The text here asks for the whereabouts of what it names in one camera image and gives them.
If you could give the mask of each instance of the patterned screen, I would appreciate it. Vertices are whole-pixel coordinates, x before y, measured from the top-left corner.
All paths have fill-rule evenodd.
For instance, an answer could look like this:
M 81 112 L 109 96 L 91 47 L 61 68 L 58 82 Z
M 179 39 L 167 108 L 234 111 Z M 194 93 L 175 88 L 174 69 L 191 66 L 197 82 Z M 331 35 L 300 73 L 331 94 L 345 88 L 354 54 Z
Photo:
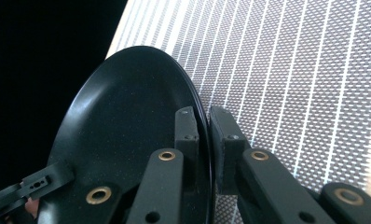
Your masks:
M 304 186 L 371 194 L 371 0 L 130 0 L 109 54 L 162 49 Z M 216 223 L 241 223 L 218 195 Z

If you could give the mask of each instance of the black background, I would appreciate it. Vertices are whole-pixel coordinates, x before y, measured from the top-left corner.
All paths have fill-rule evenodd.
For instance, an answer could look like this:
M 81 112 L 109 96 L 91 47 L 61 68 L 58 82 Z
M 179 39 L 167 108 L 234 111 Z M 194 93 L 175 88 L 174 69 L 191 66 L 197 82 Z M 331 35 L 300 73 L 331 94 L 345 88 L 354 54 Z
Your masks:
M 0 1 L 0 189 L 46 166 L 62 119 L 103 62 L 125 5 Z

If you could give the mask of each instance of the vertical line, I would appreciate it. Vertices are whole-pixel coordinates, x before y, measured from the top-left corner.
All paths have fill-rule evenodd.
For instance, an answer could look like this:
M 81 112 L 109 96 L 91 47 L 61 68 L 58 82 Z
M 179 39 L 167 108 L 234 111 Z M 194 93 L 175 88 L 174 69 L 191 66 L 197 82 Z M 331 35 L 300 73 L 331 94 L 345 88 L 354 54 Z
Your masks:
M 171 22 L 169 23 L 167 31 L 165 32 L 165 37 L 163 37 L 163 43 L 162 43 L 162 47 L 161 47 L 162 50 L 167 49 L 168 42 L 169 42 L 169 37 L 172 34 L 174 22 L 177 20 L 177 13 L 179 12 L 180 4 L 181 4 L 181 0 L 177 0 L 176 5 L 174 6 L 174 11 L 172 12 L 172 15 L 171 15 Z
M 144 23 L 144 19 L 145 19 L 145 14 L 147 14 L 147 10 L 148 10 L 148 7 L 150 6 L 150 3 L 151 1 L 147 1 L 147 6 L 145 6 L 145 9 L 144 9 L 144 12 L 143 12 L 143 16 L 142 16 L 142 19 L 140 20 L 140 23 L 139 23 L 139 26 L 137 28 L 137 32 L 136 32 L 136 35 L 135 37 L 133 38 L 133 41 L 132 41 L 132 45 L 134 46 L 135 43 L 136 43 L 136 40 L 139 36 L 139 33 L 140 33 L 140 30 L 142 29 L 142 24 Z
M 140 2 L 141 2 L 141 3 L 140 3 L 139 6 L 137 7 L 136 14 L 134 15 L 131 29 L 132 29 L 132 28 L 134 27 L 134 25 L 135 25 L 136 17 L 137 17 L 137 15 L 139 14 L 140 7 L 142 6 L 142 2 L 143 2 L 143 1 L 140 1 Z M 128 46 L 128 41 L 130 40 L 130 36 L 131 36 L 131 32 L 128 32 L 128 37 L 127 37 L 127 40 L 125 41 L 124 48 L 126 48 L 126 47 Z
M 241 111 L 243 109 L 243 102 L 244 102 L 244 99 L 246 97 L 247 87 L 249 86 L 249 81 L 250 81 L 250 76 L 252 74 L 252 69 L 253 69 L 253 66 L 254 66 L 255 56 L 257 54 L 258 45 L 259 45 L 259 41 L 260 41 L 261 34 L 262 34 L 262 28 L 264 27 L 264 21 L 265 21 L 265 17 L 267 15 L 267 11 L 268 11 L 268 5 L 269 5 L 269 0 L 267 0 L 267 2 L 265 3 L 264 13 L 262 14 L 260 27 L 258 29 L 258 35 L 257 35 L 257 40 L 255 41 L 253 57 L 252 57 L 252 61 L 250 62 L 249 71 L 248 71 L 247 79 L 246 79 L 246 85 L 244 86 L 243 95 L 241 97 L 240 110 L 239 110 L 237 122 L 239 122 L 239 117 L 240 117 Z
M 183 39 L 182 46 L 180 47 L 179 54 L 177 55 L 177 61 L 179 61 L 180 55 L 182 54 L 183 46 L 185 45 L 185 42 L 186 42 L 186 35 L 188 34 L 189 27 L 191 26 L 192 18 L 194 17 L 194 13 L 195 13 L 195 9 L 197 8 L 197 4 L 198 4 L 198 2 L 194 2 L 194 6 L 192 7 L 191 16 L 189 17 L 188 24 L 185 28 L 185 37 Z
M 203 14 L 204 14 L 204 10 L 205 10 L 205 6 L 206 6 L 206 3 L 208 1 L 203 1 L 203 6 L 202 6 L 202 10 L 200 11 L 200 15 L 199 15 L 199 19 L 198 19 L 198 23 L 197 23 L 197 28 L 195 29 L 195 32 L 194 32 L 194 36 L 192 36 L 192 40 L 191 40 L 191 46 L 189 47 L 189 51 L 187 53 L 187 56 L 186 56 L 186 59 L 185 59 L 185 70 L 186 70 L 186 66 L 188 64 L 188 59 L 189 59 L 189 55 L 191 54 L 191 51 L 192 51 L 192 47 L 194 46 L 194 42 L 195 42 L 195 37 L 197 37 L 197 33 L 198 33 L 198 30 L 199 30 L 199 26 L 200 26 L 200 21 L 202 21 L 202 18 L 203 18 Z
M 195 64 L 195 66 L 194 66 L 194 70 L 192 71 L 192 77 L 191 77 L 191 80 L 194 79 L 194 75 L 195 75 L 195 72 L 196 72 L 197 67 L 198 67 L 198 62 L 199 62 L 200 54 L 202 53 L 203 45 L 205 44 L 205 40 L 206 40 L 206 35 L 207 35 L 207 33 L 208 33 L 208 29 L 209 29 L 209 27 L 210 27 L 210 25 L 211 25 L 212 15 L 213 15 L 213 12 L 214 12 L 214 10 L 215 10 L 216 3 L 217 3 L 217 1 L 214 1 L 214 3 L 213 3 L 213 7 L 209 9 L 211 12 L 210 12 L 210 14 L 209 14 L 208 24 L 206 25 L 206 27 L 205 27 L 205 31 L 203 32 L 202 44 L 200 45 L 200 48 L 199 48 L 198 57 L 197 57 L 196 64 Z
M 348 52 L 346 54 L 346 61 L 345 61 L 345 69 L 343 71 L 342 81 L 341 81 L 341 84 L 340 84 L 339 100 L 338 100 L 338 103 L 337 103 L 337 113 L 335 115 L 335 122 L 334 122 L 334 131 L 333 131 L 333 135 L 331 137 L 330 150 L 328 151 L 327 165 L 325 166 L 324 184 L 326 184 L 328 182 L 328 176 L 329 176 L 329 172 L 330 172 L 330 168 L 331 168 L 331 160 L 333 158 L 335 138 L 337 136 L 337 124 L 339 123 L 340 109 L 342 107 L 343 94 L 345 93 L 346 76 L 347 76 L 348 70 L 349 70 L 351 49 L 353 47 L 354 34 L 356 33 L 357 19 L 358 19 L 358 14 L 359 14 L 359 10 L 360 10 L 360 4 L 361 4 L 361 0 L 358 0 L 357 5 L 356 5 L 356 11 L 354 13 L 353 25 L 351 26 Z
M 243 31 L 241 32 L 240 43 L 239 43 L 239 46 L 238 46 L 238 51 L 236 53 L 235 63 L 232 66 L 231 78 L 229 79 L 228 88 L 227 88 L 227 94 L 226 94 L 226 99 L 224 100 L 223 108 L 226 108 L 227 107 L 227 100 L 228 100 L 228 97 L 229 97 L 229 92 L 230 92 L 231 87 L 232 87 L 232 81 L 233 81 L 234 76 L 235 76 L 236 67 L 238 66 L 238 60 L 239 60 L 239 56 L 240 56 L 240 51 L 241 51 L 241 47 L 243 45 L 244 36 L 246 34 L 247 26 L 248 26 L 248 23 L 249 23 L 249 20 L 250 20 L 250 15 L 252 14 L 251 12 L 252 12 L 253 5 L 254 5 L 254 0 L 250 4 L 249 10 L 247 11 L 246 23 L 244 23 Z M 213 94 L 211 95 L 211 101 L 209 102 L 209 107 L 211 106 L 212 99 L 213 99 Z
M 148 1 L 149 2 L 149 6 L 146 10 L 146 12 L 144 13 L 144 22 L 140 24 L 140 33 L 137 35 L 137 38 L 136 38 L 136 43 L 138 45 L 143 45 L 144 42 L 143 42 L 143 38 L 144 36 L 146 35 L 147 33 L 147 30 L 150 29 L 149 28 L 149 22 L 151 21 L 151 18 L 154 17 L 154 4 L 155 4 L 155 1 L 154 0 L 150 0 Z
M 283 116 L 284 107 L 285 107 L 285 104 L 286 104 L 286 101 L 287 101 L 287 93 L 288 93 L 288 90 L 290 88 L 291 77 L 293 76 L 295 58 L 296 58 L 296 53 L 298 51 L 298 43 L 299 43 L 299 39 L 301 37 L 302 25 L 304 23 L 305 14 L 306 14 L 306 11 L 307 11 L 307 5 L 308 5 L 308 0 L 305 0 L 304 6 L 302 8 L 301 20 L 300 20 L 299 26 L 298 26 L 298 32 L 296 33 L 295 47 L 294 47 L 294 51 L 293 51 L 293 57 L 292 57 L 291 63 L 290 63 L 290 71 L 289 71 L 289 74 L 288 74 L 288 77 L 287 77 L 287 82 L 286 82 L 285 89 L 284 89 L 284 96 L 283 96 L 283 100 L 282 100 L 282 108 L 281 108 L 281 113 L 279 115 L 278 127 L 276 128 L 275 139 L 273 140 L 272 153 L 275 153 L 276 144 L 278 142 L 279 130 L 281 129 L 282 116 Z
M 151 22 L 151 26 L 150 26 L 150 31 L 148 32 L 147 36 L 146 36 L 146 39 L 145 39 L 145 42 L 144 44 L 146 46 L 153 46 L 152 42 L 153 42 L 153 39 L 154 39 L 154 35 L 156 33 L 156 31 L 159 31 L 160 29 L 160 23 L 159 23 L 159 18 L 161 16 L 163 16 L 163 9 L 165 8 L 166 6 L 166 1 L 157 1 L 157 8 L 156 8 L 156 14 L 154 16 L 154 18 L 152 18 L 152 22 Z
M 163 19 L 165 18 L 166 11 L 168 9 L 168 4 L 169 4 L 169 0 L 166 0 L 165 5 L 164 5 L 164 7 L 163 7 L 163 9 L 160 13 L 161 15 L 160 15 L 159 20 L 158 20 L 157 30 L 154 32 L 153 40 L 151 41 L 151 46 L 156 45 L 159 32 L 162 28 Z
M 145 40 L 147 39 L 148 33 L 150 33 L 151 23 L 153 22 L 154 18 L 156 17 L 156 12 L 157 12 L 158 5 L 159 5 L 159 3 L 157 1 L 154 4 L 153 12 L 151 13 L 150 21 L 148 22 L 148 25 L 147 25 L 147 30 L 145 31 L 145 33 L 143 35 L 142 45 L 144 45 Z
M 284 0 L 283 7 L 282 7 L 282 13 L 281 13 L 281 17 L 280 17 L 280 20 L 279 20 L 279 25 L 278 25 L 278 28 L 277 28 L 277 31 L 276 31 L 275 42 L 273 44 L 273 51 L 272 51 L 272 53 L 270 55 L 270 61 L 269 61 L 269 66 L 268 66 L 268 73 L 267 73 L 267 77 L 265 79 L 264 89 L 262 91 L 262 97 L 261 97 L 260 105 L 259 105 L 259 108 L 258 108 L 257 120 L 256 120 L 255 125 L 254 125 L 253 136 L 252 136 L 252 146 L 254 144 L 255 133 L 257 132 L 259 119 L 261 117 L 262 106 L 264 104 L 265 93 L 267 92 L 267 88 L 268 88 L 268 82 L 269 82 L 270 73 L 272 71 L 272 65 L 273 65 L 273 60 L 275 58 L 275 54 L 276 54 L 276 48 L 278 47 L 278 41 L 279 41 L 279 36 L 281 34 L 282 22 L 283 22 L 283 17 L 284 17 L 284 12 L 285 12 L 286 6 L 287 6 L 287 0 Z M 243 97 L 242 97 L 241 104 L 240 104 L 240 110 L 239 110 L 239 115 L 238 115 L 238 122 L 240 120 L 240 115 L 241 115 L 242 107 L 243 107 L 243 101 L 244 101 L 244 98 L 246 97 L 247 87 L 248 87 L 249 81 L 250 81 L 249 77 L 247 77 L 247 78 L 248 78 L 248 80 L 246 82 L 246 87 L 244 89 Z
M 176 16 L 177 16 L 177 13 L 176 14 L 173 14 L 173 13 L 176 10 L 176 7 L 178 8 L 179 5 L 180 3 L 177 0 L 169 1 L 168 6 L 165 11 L 165 17 L 162 21 L 162 24 L 160 25 L 159 33 L 157 35 L 157 40 L 154 45 L 155 48 L 162 49 L 162 50 L 165 49 L 162 47 L 162 45 L 164 41 L 168 41 L 168 39 L 165 40 L 165 37 L 167 36 L 168 33 L 172 31 L 173 23 L 176 20 Z
M 209 65 L 210 65 L 212 55 L 213 55 L 213 51 L 214 51 L 214 48 L 215 48 L 215 42 L 217 41 L 218 33 L 220 31 L 220 28 L 221 28 L 221 22 L 223 21 L 224 14 L 225 14 L 225 11 L 226 11 L 226 8 L 227 8 L 227 2 L 228 1 L 226 1 L 224 3 L 223 8 L 221 9 L 220 19 L 219 19 L 218 24 L 217 24 L 217 29 L 215 30 L 213 45 L 212 45 L 211 51 L 209 53 L 208 63 L 206 64 L 205 72 L 203 73 L 203 79 L 202 79 L 202 82 L 201 82 L 201 87 L 203 87 L 203 83 L 205 82 L 206 74 L 208 73 Z M 214 82 L 213 92 L 214 92 L 215 86 L 217 84 L 218 75 L 219 75 L 219 73 L 217 73 L 217 76 L 216 76 L 216 79 L 215 79 L 215 82 Z M 210 108 L 211 104 L 212 104 L 212 100 L 209 102 L 208 111 L 209 111 L 209 108 Z
M 217 88 L 217 82 L 218 82 L 218 78 L 219 78 L 220 72 L 221 72 L 221 67 L 223 66 L 224 58 L 225 58 L 226 53 L 227 53 L 227 46 L 228 46 L 229 38 L 231 37 L 232 29 L 233 29 L 233 26 L 234 26 L 234 23 L 235 23 L 235 18 L 236 18 L 236 15 L 238 13 L 239 2 L 240 2 L 240 0 L 238 0 L 236 2 L 235 12 L 232 15 L 231 24 L 229 25 L 229 31 L 228 31 L 228 34 L 227 34 L 226 44 L 224 45 L 224 51 L 223 51 L 223 54 L 221 54 L 220 64 L 218 65 L 218 71 L 217 71 L 217 75 L 215 77 L 215 81 L 214 81 L 214 85 L 213 85 L 213 91 L 212 91 L 211 99 L 209 101 L 208 111 L 210 109 L 210 106 L 212 105 L 212 100 L 213 100 L 213 96 L 214 96 L 214 93 L 215 93 L 215 88 Z M 203 79 L 206 78 L 206 74 L 208 72 L 209 64 L 210 64 L 210 61 L 211 61 L 212 52 L 213 52 L 213 49 L 211 51 L 211 54 L 209 55 L 209 61 L 208 61 L 208 65 L 205 68 L 205 73 L 203 74 Z
M 238 208 L 238 205 L 235 203 L 234 212 L 232 213 L 231 224 L 234 224 L 235 223 L 235 216 L 236 216 L 236 209 L 237 208 Z
M 299 140 L 298 151 L 296 153 L 296 158 L 295 158 L 295 166 L 294 166 L 294 171 L 293 171 L 293 176 L 294 177 L 296 177 L 296 172 L 298 171 L 299 159 L 301 157 L 302 145 L 304 143 L 305 131 L 307 129 L 310 106 L 311 106 L 311 101 L 313 99 L 314 86 L 316 85 L 317 73 L 319 71 L 320 58 L 322 57 L 323 44 L 324 44 L 324 39 L 325 39 L 325 31 L 326 31 L 327 24 L 328 24 L 328 18 L 329 18 L 329 15 L 330 15 L 330 9 L 331 9 L 332 2 L 333 2 L 333 0 L 329 0 L 328 5 L 327 5 L 327 10 L 325 11 L 325 18 L 324 18 L 324 24 L 323 24 L 323 30 L 322 30 L 322 38 L 320 39 L 319 50 L 317 52 L 317 58 L 316 58 L 316 64 L 314 65 L 313 78 L 311 80 L 311 86 L 310 86 L 310 92 L 309 92 L 307 112 L 305 113 L 304 126 L 302 127 L 301 139 Z
M 166 49 L 165 51 L 170 54 L 173 58 L 175 57 L 175 54 L 176 54 L 176 51 L 175 51 L 175 47 L 177 46 L 177 41 L 181 42 L 181 38 L 184 39 L 185 35 L 184 33 L 182 32 L 183 30 L 183 27 L 184 27 L 184 24 L 186 24 L 184 22 L 185 20 L 185 17 L 186 17 L 186 13 L 188 13 L 189 11 L 191 11 L 192 9 L 192 6 L 191 4 L 193 4 L 192 1 L 181 1 L 181 0 L 177 0 L 178 2 L 180 2 L 180 6 L 179 6 L 179 9 L 178 9 L 178 12 L 176 13 L 176 20 L 174 21 L 173 23 L 173 27 L 171 29 L 171 34 L 168 35 L 168 42 L 167 42 L 167 46 L 166 46 Z
M 119 38 L 119 41 L 118 41 L 118 45 L 117 45 L 116 51 L 118 51 L 119 46 L 121 45 L 122 37 L 124 37 L 125 31 L 126 31 L 127 28 L 128 28 L 128 23 L 130 22 L 130 17 L 131 17 L 131 14 L 132 14 L 133 10 L 134 10 L 134 6 L 135 6 L 135 2 L 136 2 L 136 1 L 137 1 L 137 0 L 133 0 L 132 6 L 131 6 L 131 12 L 130 12 L 130 14 L 128 15 L 127 21 L 125 22 L 125 27 L 124 27 L 124 30 L 122 31 L 121 37 Z

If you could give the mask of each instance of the hole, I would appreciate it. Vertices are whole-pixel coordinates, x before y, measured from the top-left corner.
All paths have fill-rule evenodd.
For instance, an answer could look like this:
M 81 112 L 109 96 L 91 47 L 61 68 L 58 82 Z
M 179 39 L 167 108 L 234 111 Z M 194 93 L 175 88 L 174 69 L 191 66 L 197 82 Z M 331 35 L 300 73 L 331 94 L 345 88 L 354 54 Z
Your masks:
M 102 190 L 97 191 L 97 192 L 92 194 L 93 199 L 101 199 L 101 198 L 104 198 L 104 196 L 106 196 L 106 193 Z
M 165 152 L 165 153 L 162 154 L 162 157 L 165 158 L 165 159 L 168 159 L 171 156 L 172 156 L 172 154 L 171 153 L 168 153 L 168 152 Z
M 87 203 L 99 204 L 106 202 L 111 197 L 111 190 L 108 187 L 98 187 L 87 194 Z
M 229 136 L 227 136 L 227 138 L 229 138 L 229 139 L 239 139 L 239 137 L 235 134 L 229 135 Z
M 307 222 L 307 223 L 314 223 L 315 222 L 314 216 L 307 213 L 307 212 L 300 212 L 299 213 L 299 218 L 301 218 L 302 221 Z
M 268 154 L 263 151 L 254 151 L 251 156 L 258 161 L 266 161 L 269 158 Z
M 159 153 L 158 157 L 162 161 L 171 161 L 176 157 L 176 155 L 171 151 L 164 151 Z
M 156 223 L 160 219 L 160 215 L 158 212 L 150 212 L 145 216 L 145 221 L 148 223 Z
M 349 189 L 336 189 L 334 191 L 337 198 L 351 205 L 362 205 L 364 204 L 364 199 L 356 192 Z
M 192 135 L 186 135 L 185 136 L 185 139 L 194 139 L 195 137 L 194 136 L 192 136 Z

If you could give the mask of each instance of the dark gray bracket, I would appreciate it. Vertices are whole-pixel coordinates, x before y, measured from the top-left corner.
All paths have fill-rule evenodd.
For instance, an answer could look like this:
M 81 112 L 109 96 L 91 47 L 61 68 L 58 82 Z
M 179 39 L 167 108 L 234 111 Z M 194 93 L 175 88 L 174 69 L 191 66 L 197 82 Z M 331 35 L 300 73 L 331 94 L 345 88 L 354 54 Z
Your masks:
M 245 150 L 235 178 L 244 223 L 335 223 L 268 151 Z
M 218 192 L 238 194 L 234 180 L 235 164 L 240 160 L 242 152 L 250 148 L 249 142 L 229 111 L 212 106 L 210 115 Z
M 180 223 L 183 161 L 173 148 L 151 154 L 127 223 Z
M 74 179 L 66 162 L 56 162 L 0 191 L 0 217 L 24 206 L 28 198 L 43 197 Z
M 319 202 L 337 223 L 371 223 L 371 196 L 343 183 L 329 183 Z
M 199 156 L 199 134 L 197 120 L 192 106 L 184 107 L 175 114 L 174 148 L 180 150 L 185 158 L 185 190 L 196 188 Z

